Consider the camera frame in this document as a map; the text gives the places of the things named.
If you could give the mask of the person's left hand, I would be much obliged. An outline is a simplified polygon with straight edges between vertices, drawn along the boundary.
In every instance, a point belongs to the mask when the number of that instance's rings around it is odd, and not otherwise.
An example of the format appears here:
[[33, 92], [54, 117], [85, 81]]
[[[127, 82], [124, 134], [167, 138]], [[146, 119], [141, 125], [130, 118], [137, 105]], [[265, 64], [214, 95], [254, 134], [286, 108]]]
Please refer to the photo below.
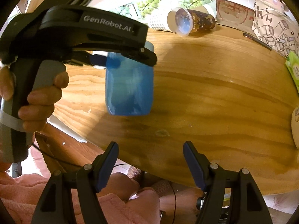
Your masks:
[[[28, 133], [41, 131], [47, 119], [53, 114], [55, 106], [62, 97], [62, 89], [69, 83], [67, 72], [59, 73], [53, 85], [32, 91], [27, 101], [29, 105], [23, 106], [18, 111], [18, 116], [24, 121], [23, 128]], [[8, 67], [1, 69], [1, 98], [5, 101], [11, 100], [14, 93], [14, 79]]]

